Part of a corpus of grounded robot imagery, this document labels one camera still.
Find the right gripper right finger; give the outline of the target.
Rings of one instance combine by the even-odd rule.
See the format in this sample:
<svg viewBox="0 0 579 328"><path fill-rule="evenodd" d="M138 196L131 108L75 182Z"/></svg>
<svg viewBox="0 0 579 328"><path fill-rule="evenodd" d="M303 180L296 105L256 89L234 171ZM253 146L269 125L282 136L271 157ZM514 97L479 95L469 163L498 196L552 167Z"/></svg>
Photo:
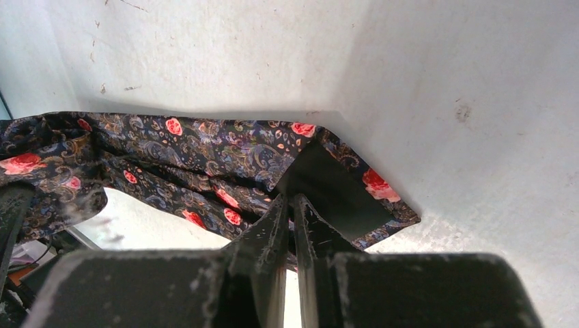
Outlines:
<svg viewBox="0 0 579 328"><path fill-rule="evenodd" d="M517 273L488 253L369 254L294 198L303 327L540 327Z"/></svg>

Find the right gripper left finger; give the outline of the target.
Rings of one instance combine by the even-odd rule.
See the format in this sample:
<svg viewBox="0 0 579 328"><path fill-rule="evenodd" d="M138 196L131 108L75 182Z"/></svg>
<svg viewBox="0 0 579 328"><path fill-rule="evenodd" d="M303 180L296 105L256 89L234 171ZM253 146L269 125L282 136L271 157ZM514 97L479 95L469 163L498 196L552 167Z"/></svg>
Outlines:
<svg viewBox="0 0 579 328"><path fill-rule="evenodd" d="M48 274L25 327L282 327L287 198L215 250L76 251Z"/></svg>

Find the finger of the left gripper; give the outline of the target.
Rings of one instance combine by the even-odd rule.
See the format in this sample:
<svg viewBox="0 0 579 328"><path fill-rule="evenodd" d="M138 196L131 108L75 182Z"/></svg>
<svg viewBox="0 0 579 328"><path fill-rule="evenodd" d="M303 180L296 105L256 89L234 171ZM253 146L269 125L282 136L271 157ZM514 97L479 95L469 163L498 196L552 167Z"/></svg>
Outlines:
<svg viewBox="0 0 579 328"><path fill-rule="evenodd" d="M1 187L1 289L3 290L10 259L24 218L35 195L27 183L10 183Z"/></svg>

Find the dark floral rose tie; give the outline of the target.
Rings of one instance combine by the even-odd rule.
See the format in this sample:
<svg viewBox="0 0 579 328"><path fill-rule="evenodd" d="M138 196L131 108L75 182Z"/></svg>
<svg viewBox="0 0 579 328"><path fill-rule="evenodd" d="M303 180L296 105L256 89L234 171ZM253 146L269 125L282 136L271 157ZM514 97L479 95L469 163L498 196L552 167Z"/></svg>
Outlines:
<svg viewBox="0 0 579 328"><path fill-rule="evenodd" d="M234 239L278 195L304 195L366 249L420 216L323 126L128 113L57 112L1 121L1 185L33 185L18 242L101 212L106 189Z"/></svg>

